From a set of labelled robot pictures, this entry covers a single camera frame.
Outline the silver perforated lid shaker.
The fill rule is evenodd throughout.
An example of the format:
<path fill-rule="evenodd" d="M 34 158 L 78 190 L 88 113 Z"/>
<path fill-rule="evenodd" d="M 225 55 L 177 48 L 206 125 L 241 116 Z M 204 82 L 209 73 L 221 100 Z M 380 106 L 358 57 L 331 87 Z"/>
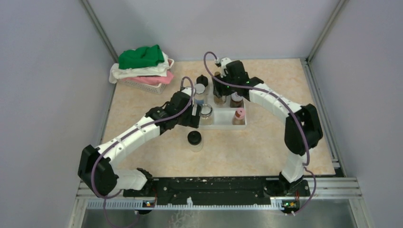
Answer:
<path fill-rule="evenodd" d="M 194 95 L 194 101 L 198 105 L 203 105 L 205 103 L 205 98 L 206 98 L 206 87 L 203 84 L 196 84 L 194 86 L 195 89 L 195 95 Z"/>

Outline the black cap sesame jar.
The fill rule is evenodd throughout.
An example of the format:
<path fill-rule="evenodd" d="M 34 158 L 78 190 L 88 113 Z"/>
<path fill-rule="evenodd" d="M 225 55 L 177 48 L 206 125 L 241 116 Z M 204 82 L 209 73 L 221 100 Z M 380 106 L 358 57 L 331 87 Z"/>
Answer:
<path fill-rule="evenodd" d="M 196 78 L 196 84 L 202 84 L 205 86 L 205 94 L 209 93 L 209 80 L 206 76 L 200 75 Z"/>

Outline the clear lid glass jar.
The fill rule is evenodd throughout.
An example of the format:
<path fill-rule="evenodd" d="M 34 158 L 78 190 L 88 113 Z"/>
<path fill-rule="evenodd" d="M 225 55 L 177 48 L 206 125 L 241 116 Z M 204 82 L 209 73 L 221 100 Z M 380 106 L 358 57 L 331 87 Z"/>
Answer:
<path fill-rule="evenodd" d="M 212 125 L 214 122 L 213 107 L 210 104 L 203 104 L 200 111 L 200 125 Z"/>

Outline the white divided plastic tray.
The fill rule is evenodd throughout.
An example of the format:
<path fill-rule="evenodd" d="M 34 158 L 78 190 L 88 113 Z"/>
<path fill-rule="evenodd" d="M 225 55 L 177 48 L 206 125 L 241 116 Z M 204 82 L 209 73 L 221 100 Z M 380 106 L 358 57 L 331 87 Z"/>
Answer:
<path fill-rule="evenodd" d="M 206 95 L 205 103 L 213 107 L 214 122 L 212 125 L 202 126 L 199 124 L 199 129 L 203 130 L 242 130 L 246 127 L 247 121 L 245 117 L 245 125 L 233 125 L 232 119 L 236 108 L 230 107 L 230 96 L 227 96 L 225 105 L 218 106 L 213 101 L 213 83 L 209 83 L 209 93 Z"/>

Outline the black cap glass jar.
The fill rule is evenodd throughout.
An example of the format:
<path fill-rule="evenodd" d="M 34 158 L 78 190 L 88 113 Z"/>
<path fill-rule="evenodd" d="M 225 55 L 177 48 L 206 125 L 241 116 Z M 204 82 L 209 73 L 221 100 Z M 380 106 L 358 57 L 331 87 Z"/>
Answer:
<path fill-rule="evenodd" d="M 202 135 L 199 131 L 191 131 L 187 135 L 187 140 L 190 145 L 190 149 L 193 152 L 199 152 L 203 148 Z"/>

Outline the pink lid spice jar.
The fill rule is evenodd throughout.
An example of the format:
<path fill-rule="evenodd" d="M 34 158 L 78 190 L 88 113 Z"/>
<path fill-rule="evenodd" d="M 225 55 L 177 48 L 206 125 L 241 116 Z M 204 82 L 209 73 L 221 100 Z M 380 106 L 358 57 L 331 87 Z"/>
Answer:
<path fill-rule="evenodd" d="M 236 108 L 233 119 L 232 119 L 232 124 L 233 125 L 245 125 L 245 116 L 246 116 L 246 111 L 243 107 Z"/>

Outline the black grinder top jar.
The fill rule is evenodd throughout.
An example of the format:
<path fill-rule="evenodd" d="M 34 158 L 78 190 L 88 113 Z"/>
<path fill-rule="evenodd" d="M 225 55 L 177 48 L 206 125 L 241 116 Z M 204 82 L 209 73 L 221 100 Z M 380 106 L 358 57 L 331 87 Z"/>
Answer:
<path fill-rule="evenodd" d="M 220 96 L 220 97 L 218 97 L 217 95 L 214 95 L 214 96 L 213 96 L 213 101 L 214 101 L 214 103 L 215 103 L 216 105 L 218 105 L 218 106 L 223 106 L 223 105 L 225 105 L 226 100 L 227 100 L 227 97 L 226 97 L 226 96 Z"/>

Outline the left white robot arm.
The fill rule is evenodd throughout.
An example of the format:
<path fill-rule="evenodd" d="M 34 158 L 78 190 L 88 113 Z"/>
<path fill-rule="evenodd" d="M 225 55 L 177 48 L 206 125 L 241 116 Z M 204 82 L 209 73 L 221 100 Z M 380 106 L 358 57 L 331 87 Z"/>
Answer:
<path fill-rule="evenodd" d="M 119 170 L 117 167 L 140 146 L 177 125 L 197 129 L 201 107 L 193 104 L 193 94 L 189 87 L 175 92 L 170 101 L 151 108 L 119 136 L 98 146 L 86 146 L 81 152 L 78 177 L 100 198 L 109 199 L 117 190 L 149 195 L 153 188 L 150 173 L 141 168 Z"/>

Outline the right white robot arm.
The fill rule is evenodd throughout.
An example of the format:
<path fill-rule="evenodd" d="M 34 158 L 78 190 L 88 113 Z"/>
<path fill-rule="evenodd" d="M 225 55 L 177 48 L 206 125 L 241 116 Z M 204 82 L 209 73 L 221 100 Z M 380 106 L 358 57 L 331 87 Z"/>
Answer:
<path fill-rule="evenodd" d="M 239 60 L 232 61 L 225 57 L 216 59 L 214 63 L 221 71 L 212 77 L 216 97 L 236 93 L 262 106 L 284 124 L 284 141 L 289 155 L 280 173 L 283 180 L 278 183 L 278 188 L 283 195 L 291 196 L 298 189 L 297 180 L 301 179 L 304 168 L 309 165 L 310 149 L 316 147 L 323 137 L 316 107 L 290 101 L 272 90 L 263 80 L 250 78 Z"/>

